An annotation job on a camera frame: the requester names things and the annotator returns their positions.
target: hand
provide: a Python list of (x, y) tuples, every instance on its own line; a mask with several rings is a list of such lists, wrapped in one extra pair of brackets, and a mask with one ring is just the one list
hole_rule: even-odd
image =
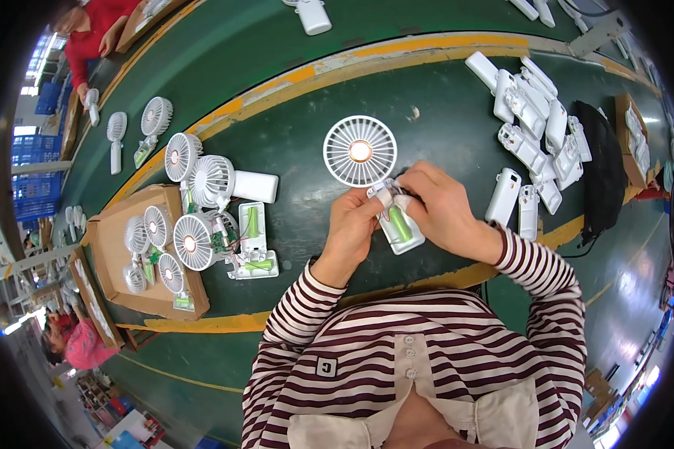
[(316, 280), (334, 288), (347, 285), (367, 258), (372, 232), (378, 229), (377, 214), (384, 210), (377, 198), (367, 198), (366, 188), (352, 188), (332, 202), (327, 243), (310, 268)]
[(395, 196), (426, 238), (457, 256), (495, 265), (502, 256), (502, 235), (477, 220), (469, 209), (464, 186), (429, 162), (419, 161), (397, 178), (397, 184), (422, 198)]

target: green battery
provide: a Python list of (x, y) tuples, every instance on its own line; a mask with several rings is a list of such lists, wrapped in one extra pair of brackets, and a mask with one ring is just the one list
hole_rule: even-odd
[(389, 222), (395, 225), (395, 229), (400, 233), (400, 240), (406, 243), (412, 239), (412, 229), (407, 226), (407, 222), (402, 217), (402, 210), (395, 205), (389, 208)]
[(272, 269), (272, 261), (265, 259), (261, 262), (245, 262), (245, 268), (252, 271), (253, 269)]
[(257, 228), (257, 207), (255, 206), (247, 209), (247, 236), (249, 238), (259, 236), (259, 229)]

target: sleeve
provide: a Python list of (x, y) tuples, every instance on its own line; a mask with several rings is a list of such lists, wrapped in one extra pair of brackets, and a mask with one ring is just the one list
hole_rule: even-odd
[(547, 362), (547, 380), (554, 385), (561, 405), (561, 411), (552, 407), (550, 412), (554, 416), (561, 413), (561, 419), (547, 413), (540, 416), (540, 435), (564, 440), (566, 444), (579, 419), (584, 388), (586, 342), (582, 289), (574, 269), (557, 253), (542, 244), (526, 241), (511, 230), (500, 230), (504, 249), (495, 268), (523, 287), (533, 299), (527, 338)]
[(259, 445), (263, 431), (269, 432), (265, 423), (292, 367), (345, 292), (319, 283), (310, 265), (311, 261), (267, 320), (242, 396), (242, 448)]

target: pink shirt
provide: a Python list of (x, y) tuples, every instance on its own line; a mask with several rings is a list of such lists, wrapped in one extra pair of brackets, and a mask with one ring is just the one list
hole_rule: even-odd
[(67, 341), (65, 360), (77, 369), (93, 369), (120, 352), (105, 346), (98, 330), (90, 318), (85, 318), (75, 326)]

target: red shirt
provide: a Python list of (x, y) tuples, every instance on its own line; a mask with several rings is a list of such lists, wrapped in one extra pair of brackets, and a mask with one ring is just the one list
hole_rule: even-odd
[(88, 59), (100, 57), (100, 41), (110, 27), (122, 16), (129, 16), (141, 0), (91, 0), (84, 5), (90, 17), (90, 31), (73, 31), (65, 45), (65, 57), (70, 61), (72, 85), (88, 82)]

